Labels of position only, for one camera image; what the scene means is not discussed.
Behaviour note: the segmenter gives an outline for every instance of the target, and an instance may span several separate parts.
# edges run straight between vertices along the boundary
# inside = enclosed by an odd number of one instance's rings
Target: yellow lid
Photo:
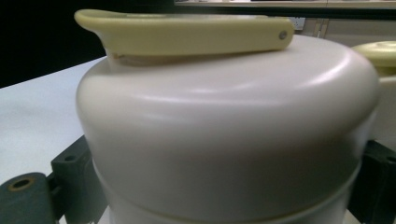
[[[370,60],[375,67],[396,67],[396,41],[363,44],[353,49]]]
[[[106,50],[127,55],[177,56],[284,49],[289,19],[237,15],[127,14],[83,9],[75,14]]]

